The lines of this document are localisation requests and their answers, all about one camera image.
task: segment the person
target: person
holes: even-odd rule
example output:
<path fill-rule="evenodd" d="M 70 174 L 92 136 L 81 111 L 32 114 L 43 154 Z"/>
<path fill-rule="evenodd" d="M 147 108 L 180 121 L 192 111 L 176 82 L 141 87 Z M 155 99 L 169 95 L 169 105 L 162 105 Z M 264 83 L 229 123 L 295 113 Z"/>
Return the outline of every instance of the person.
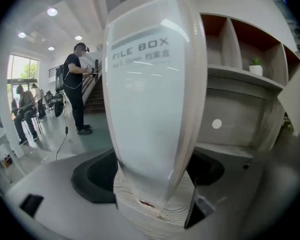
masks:
<path fill-rule="evenodd" d="M 19 145 L 24 145 L 28 142 L 28 139 L 26 138 L 24 129 L 22 128 L 23 119 L 25 119 L 26 123 L 29 126 L 29 130 L 32 134 L 33 140 L 36 141 L 38 139 L 38 134 L 31 120 L 33 115 L 36 113 L 36 107 L 35 107 L 36 103 L 31 91 L 29 90 L 25 91 L 22 85 L 17 86 L 16 94 L 20 95 L 20 100 L 19 100 L 19 113 L 16 115 L 14 119 L 14 126 L 20 138 Z"/>
<path fill-rule="evenodd" d="M 18 114 L 18 106 L 17 106 L 17 102 L 14 98 L 12 98 L 12 101 L 11 101 L 11 112 L 14 114 L 15 117 Z"/>
<path fill-rule="evenodd" d="M 84 102 L 82 100 L 83 76 L 91 75 L 92 69 L 82 68 L 79 57 L 83 56 L 87 47 L 83 42 L 77 43 L 63 65 L 64 92 L 72 106 L 72 115 L 75 121 L 76 131 L 79 135 L 92 133 L 89 124 L 84 124 Z"/>
<path fill-rule="evenodd" d="M 43 98 L 44 97 L 42 95 L 41 90 L 39 89 L 39 87 L 35 83 L 32 84 L 32 88 L 35 88 L 34 99 L 36 98 L 37 103 L 38 103 L 38 112 L 39 112 L 38 118 L 39 119 L 44 119 L 44 118 L 47 117 L 47 114 L 46 114 L 46 111 L 45 111 L 45 108 L 44 108 L 44 105 L 43 105 Z"/>

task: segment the black shoe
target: black shoe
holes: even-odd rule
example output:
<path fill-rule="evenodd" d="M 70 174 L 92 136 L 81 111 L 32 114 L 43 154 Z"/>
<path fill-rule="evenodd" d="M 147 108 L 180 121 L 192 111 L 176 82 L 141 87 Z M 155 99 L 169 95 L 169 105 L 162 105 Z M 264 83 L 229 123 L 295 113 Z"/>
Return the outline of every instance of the black shoe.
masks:
<path fill-rule="evenodd" d="M 28 139 L 26 137 L 22 138 L 19 142 L 19 145 L 24 145 L 28 142 Z"/>
<path fill-rule="evenodd" d="M 82 127 L 83 127 L 83 129 L 90 129 L 91 128 L 90 124 L 84 124 Z"/>
<path fill-rule="evenodd" d="M 36 141 L 39 137 L 37 132 L 35 132 L 34 134 L 32 134 L 33 140 Z"/>
<path fill-rule="evenodd" d="M 92 130 L 91 129 L 87 129 L 87 128 L 82 128 L 82 129 L 77 129 L 76 130 L 76 133 L 79 134 L 79 135 L 89 135 L 92 133 Z"/>

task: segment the window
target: window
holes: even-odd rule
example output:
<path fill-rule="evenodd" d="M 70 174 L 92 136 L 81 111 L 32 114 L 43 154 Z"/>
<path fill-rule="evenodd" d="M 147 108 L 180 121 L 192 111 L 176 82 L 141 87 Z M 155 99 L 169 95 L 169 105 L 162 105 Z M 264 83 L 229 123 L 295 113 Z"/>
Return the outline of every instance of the window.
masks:
<path fill-rule="evenodd" d="M 10 55 L 6 76 L 10 109 L 13 99 L 15 99 L 17 105 L 19 104 L 20 96 L 16 93 L 18 85 L 22 85 L 25 91 L 30 90 L 34 94 L 33 96 L 35 96 L 32 84 L 37 83 L 38 65 L 38 60 Z"/>
<path fill-rule="evenodd" d="M 35 59 L 10 55 L 7 79 L 37 79 L 38 64 Z"/>

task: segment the black pants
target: black pants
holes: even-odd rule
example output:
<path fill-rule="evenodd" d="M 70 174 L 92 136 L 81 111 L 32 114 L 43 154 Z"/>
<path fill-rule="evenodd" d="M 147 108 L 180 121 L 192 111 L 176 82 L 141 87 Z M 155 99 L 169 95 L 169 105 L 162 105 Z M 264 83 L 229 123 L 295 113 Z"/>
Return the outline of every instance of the black pants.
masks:
<path fill-rule="evenodd" d="M 36 130 L 34 128 L 32 120 L 31 120 L 31 118 L 33 117 L 35 112 L 36 112 L 35 110 L 30 109 L 26 112 L 19 113 L 15 117 L 14 126 L 15 126 L 16 132 L 18 133 L 20 139 L 23 139 L 26 137 L 24 129 L 22 128 L 22 120 L 23 119 L 25 119 L 26 123 L 28 124 L 31 134 L 33 135 L 34 133 L 36 133 Z"/>
<path fill-rule="evenodd" d="M 82 87 L 79 86 L 76 89 L 64 87 L 64 92 L 68 97 L 72 106 L 72 115 L 75 121 L 75 126 L 78 130 L 81 130 L 84 125 L 84 101 L 82 100 Z"/>
<path fill-rule="evenodd" d="M 42 99 L 38 100 L 38 112 L 39 112 L 39 118 L 43 118 L 46 116 L 46 111 L 44 105 L 42 104 Z"/>

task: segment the potted plant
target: potted plant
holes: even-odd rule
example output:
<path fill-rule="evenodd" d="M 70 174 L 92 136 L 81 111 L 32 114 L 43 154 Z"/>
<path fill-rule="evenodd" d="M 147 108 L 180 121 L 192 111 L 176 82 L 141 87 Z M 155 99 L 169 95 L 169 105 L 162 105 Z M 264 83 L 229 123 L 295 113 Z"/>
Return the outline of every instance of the potted plant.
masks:
<path fill-rule="evenodd" d="M 276 143 L 286 143 L 292 137 L 297 137 L 298 134 L 294 131 L 294 127 L 288 117 L 287 113 L 284 114 L 284 119 L 281 125 L 280 132 L 276 139 Z"/>
<path fill-rule="evenodd" d="M 251 62 L 251 65 L 249 66 L 249 70 L 251 73 L 262 77 L 263 70 L 261 66 L 261 59 L 254 58 Z"/>

